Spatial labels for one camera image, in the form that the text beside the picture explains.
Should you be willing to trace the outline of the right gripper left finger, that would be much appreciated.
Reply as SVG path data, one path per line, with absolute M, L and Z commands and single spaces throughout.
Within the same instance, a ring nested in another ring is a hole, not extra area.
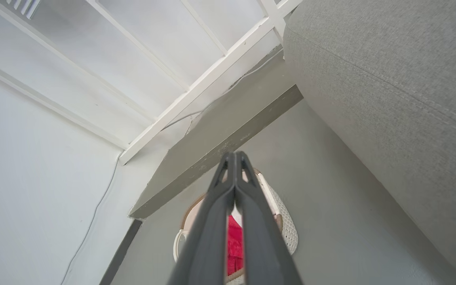
M 167 282 L 169 285 L 224 285 L 228 216 L 234 207 L 234 152 L 225 153 Z

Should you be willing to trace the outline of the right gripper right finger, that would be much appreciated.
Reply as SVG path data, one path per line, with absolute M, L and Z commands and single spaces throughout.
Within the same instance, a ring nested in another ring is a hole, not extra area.
M 302 285 L 293 261 L 298 233 L 281 198 L 244 152 L 236 153 L 235 201 L 242 213 L 247 285 Z

